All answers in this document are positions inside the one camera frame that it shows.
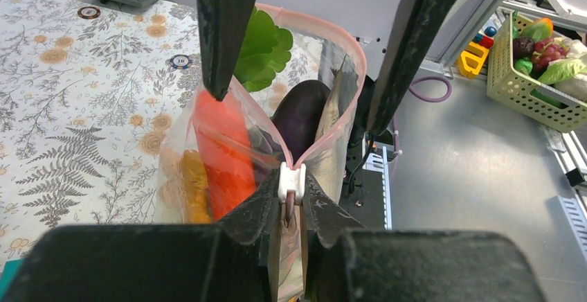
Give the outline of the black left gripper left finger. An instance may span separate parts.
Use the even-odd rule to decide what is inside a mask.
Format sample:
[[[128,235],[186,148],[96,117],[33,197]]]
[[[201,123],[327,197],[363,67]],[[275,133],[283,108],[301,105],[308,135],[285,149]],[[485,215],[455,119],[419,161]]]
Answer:
[[[280,262],[280,171],[269,172],[252,196],[225,215],[226,234],[217,252],[219,273],[229,297],[238,301],[276,301]]]

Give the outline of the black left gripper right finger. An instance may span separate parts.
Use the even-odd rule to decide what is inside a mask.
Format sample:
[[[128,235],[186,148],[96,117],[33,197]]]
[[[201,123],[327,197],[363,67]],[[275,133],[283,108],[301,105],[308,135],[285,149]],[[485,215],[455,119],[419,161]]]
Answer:
[[[336,243],[364,226],[329,198],[313,174],[305,177],[300,207],[304,297],[309,301],[353,301],[344,248]]]

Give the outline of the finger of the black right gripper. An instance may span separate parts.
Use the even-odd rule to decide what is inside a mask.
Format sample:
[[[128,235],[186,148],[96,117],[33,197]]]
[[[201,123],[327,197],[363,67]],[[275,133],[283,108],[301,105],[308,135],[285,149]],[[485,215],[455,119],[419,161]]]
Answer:
[[[457,0],[400,0],[365,130],[381,134],[394,116],[450,9]]]
[[[197,0],[202,82],[222,101],[228,92],[255,0]]]

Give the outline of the grey toy fish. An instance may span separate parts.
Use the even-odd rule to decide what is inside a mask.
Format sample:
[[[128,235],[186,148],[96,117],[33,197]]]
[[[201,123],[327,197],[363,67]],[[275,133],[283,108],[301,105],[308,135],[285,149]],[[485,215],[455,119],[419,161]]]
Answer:
[[[340,118],[340,113],[343,111],[339,107],[339,99],[343,92],[343,76],[346,62],[346,57],[343,58],[341,66],[338,69],[331,69],[334,75],[334,83],[331,92],[326,100],[323,108],[323,113],[320,118],[318,130],[316,132],[315,140],[319,136],[327,134],[336,124]],[[311,173],[315,177],[317,183],[322,188],[323,192],[335,204],[338,204],[341,198],[343,180],[345,176],[347,143],[350,139],[351,125],[344,123],[342,127],[337,128],[338,131],[343,130],[339,137],[334,137],[333,146],[324,149],[317,157]]]

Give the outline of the orange fried chicken piece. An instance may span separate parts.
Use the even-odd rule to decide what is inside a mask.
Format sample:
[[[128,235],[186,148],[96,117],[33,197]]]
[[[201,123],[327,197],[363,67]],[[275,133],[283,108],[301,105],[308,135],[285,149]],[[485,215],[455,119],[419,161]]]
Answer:
[[[212,222],[208,210],[208,179],[200,154],[186,150],[180,162],[185,193],[186,220],[189,223],[207,224]]]

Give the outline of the purple eggplant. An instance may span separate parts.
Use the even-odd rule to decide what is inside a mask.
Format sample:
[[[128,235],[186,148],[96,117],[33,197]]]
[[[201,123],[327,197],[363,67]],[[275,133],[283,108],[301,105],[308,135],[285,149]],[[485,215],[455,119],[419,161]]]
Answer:
[[[319,80],[302,81],[291,88],[271,117],[293,162],[314,143],[329,94],[328,86]]]

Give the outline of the clear pink zip top bag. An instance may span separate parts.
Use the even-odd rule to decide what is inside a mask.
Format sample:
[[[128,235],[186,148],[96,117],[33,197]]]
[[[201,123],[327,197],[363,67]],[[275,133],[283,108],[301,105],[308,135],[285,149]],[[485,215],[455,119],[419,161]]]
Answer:
[[[342,28],[257,4],[225,99],[198,86],[162,142],[155,301],[338,301],[327,251],[366,76]]]

